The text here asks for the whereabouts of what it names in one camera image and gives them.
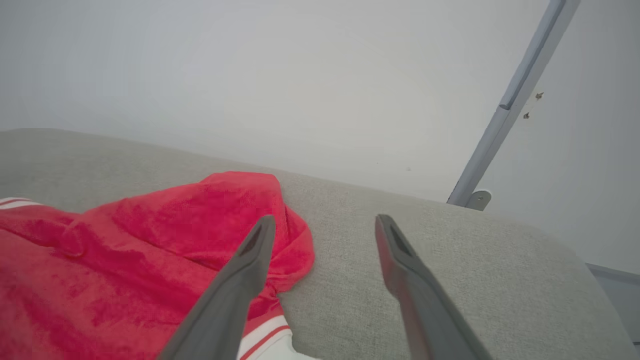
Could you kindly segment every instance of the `white wall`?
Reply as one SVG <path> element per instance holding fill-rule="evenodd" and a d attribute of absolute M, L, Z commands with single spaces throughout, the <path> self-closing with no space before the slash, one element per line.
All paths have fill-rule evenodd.
<path fill-rule="evenodd" d="M 640 1 L 583 0 L 479 188 L 485 209 L 640 274 Z"/>
<path fill-rule="evenodd" d="M 266 3 L 4 1 L 0 129 L 115 135 L 445 201 L 548 1 Z"/>

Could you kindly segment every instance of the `red velvet fabric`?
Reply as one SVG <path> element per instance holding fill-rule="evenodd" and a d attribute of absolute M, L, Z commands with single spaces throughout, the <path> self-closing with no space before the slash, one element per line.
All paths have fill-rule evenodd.
<path fill-rule="evenodd" d="M 0 357 L 155 357 L 267 214 L 276 238 L 245 334 L 282 314 L 276 294 L 314 261 L 311 233 L 274 176 L 213 174 L 82 214 L 0 209 Z"/>

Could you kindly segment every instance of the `red stripe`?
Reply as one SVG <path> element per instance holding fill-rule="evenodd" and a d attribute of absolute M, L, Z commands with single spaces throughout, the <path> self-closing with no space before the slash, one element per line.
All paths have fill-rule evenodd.
<path fill-rule="evenodd" d="M 247 352 L 245 352 L 244 355 L 242 355 L 240 360 L 247 360 L 251 356 L 251 354 L 253 354 L 256 350 L 258 350 L 258 348 L 262 346 L 262 344 L 267 342 L 268 339 L 271 339 L 275 334 L 286 329 L 290 329 L 290 327 L 288 325 L 283 325 L 281 327 L 275 328 L 273 331 L 267 334 L 267 336 L 263 337 L 262 340 L 258 341 L 258 343 L 255 344 L 252 348 L 247 350 Z"/>
<path fill-rule="evenodd" d="M 13 199 L 13 200 L 9 200 L 9 201 L 0 202 L 0 205 L 11 204 L 12 202 L 16 202 L 16 201 L 31 201 L 31 200 L 29 200 L 29 199 Z"/>

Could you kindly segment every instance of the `gray fabric surface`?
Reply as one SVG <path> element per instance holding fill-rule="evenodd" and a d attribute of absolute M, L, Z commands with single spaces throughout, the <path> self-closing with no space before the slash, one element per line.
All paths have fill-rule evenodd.
<path fill-rule="evenodd" d="M 153 145 L 51 129 L 0 133 L 0 197 L 67 211 L 199 181 L 275 174 L 309 224 L 316 264 L 281 296 L 300 352 L 408 359 L 383 285 L 374 216 L 392 215 L 494 359 L 637 359 L 607 297 L 573 252 L 484 213 Z"/>

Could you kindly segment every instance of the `clothing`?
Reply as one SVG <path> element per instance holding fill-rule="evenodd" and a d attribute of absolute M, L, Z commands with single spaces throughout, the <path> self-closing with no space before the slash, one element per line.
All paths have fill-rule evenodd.
<path fill-rule="evenodd" d="M 274 176 L 213 174 L 82 214 L 0 200 L 0 357 L 155 357 L 267 214 L 271 263 L 239 359 L 291 335 L 276 294 L 314 261 L 311 233 Z"/>

